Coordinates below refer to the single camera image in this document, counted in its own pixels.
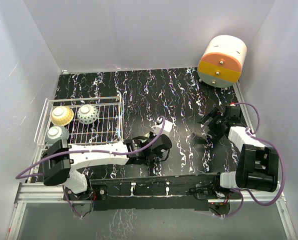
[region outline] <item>marble pattern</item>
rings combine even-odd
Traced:
[[[198,82],[196,68],[66,74],[59,78],[55,99],[122,95],[124,139],[152,130],[158,116],[172,121],[173,147],[167,161],[145,165],[104,165],[81,169],[91,179],[171,176],[234,171],[235,146],[223,137],[213,144],[207,128],[197,121],[213,107],[224,110],[237,102],[232,87],[214,88]]]

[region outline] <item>robotic arm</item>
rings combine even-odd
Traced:
[[[241,153],[236,171],[217,175],[215,190],[247,188],[274,192],[278,185],[279,156],[274,148],[252,138],[250,129],[241,123],[241,117],[241,108],[229,105],[224,114],[215,107],[199,121],[205,124],[212,118],[208,134],[215,141],[225,135]]]
[[[168,137],[172,130],[172,123],[165,120],[163,130],[161,127],[162,122],[159,121],[154,132],[112,144],[95,146],[73,144],[69,146],[66,140],[59,140],[44,153],[43,158],[64,151],[72,153],[60,155],[42,163],[43,183],[47,186],[63,184],[76,195],[85,195],[92,188],[89,179],[84,174],[79,173],[78,169],[105,164],[151,165],[157,157],[162,158],[164,152],[170,151],[172,147]],[[154,142],[148,148],[138,151],[151,143],[153,139]]]

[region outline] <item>metal rack wire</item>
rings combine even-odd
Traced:
[[[99,112],[99,119],[92,124],[82,124],[77,118],[78,109],[84,104],[95,106]],[[69,130],[69,144],[96,145],[116,143],[123,140],[123,100],[121,96],[93,97],[75,99],[46,99],[35,133],[34,142],[45,149],[50,146],[45,137],[48,129],[53,126],[51,112],[57,106],[66,106],[73,110],[73,120],[66,127]]]

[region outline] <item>bowl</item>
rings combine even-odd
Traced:
[[[65,126],[73,119],[73,110],[67,106],[58,106],[51,113],[51,122],[56,126]]]
[[[68,138],[69,138],[68,129],[66,129],[63,126],[53,126],[48,130],[45,140],[47,141],[47,144],[53,145],[61,139],[68,140]]]
[[[91,124],[99,118],[99,110],[90,104],[83,105],[78,110],[78,120],[82,124]]]

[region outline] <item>yellow bowl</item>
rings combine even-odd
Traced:
[[[51,113],[51,122],[56,126],[65,126],[73,119],[73,110],[66,106],[58,106]]]

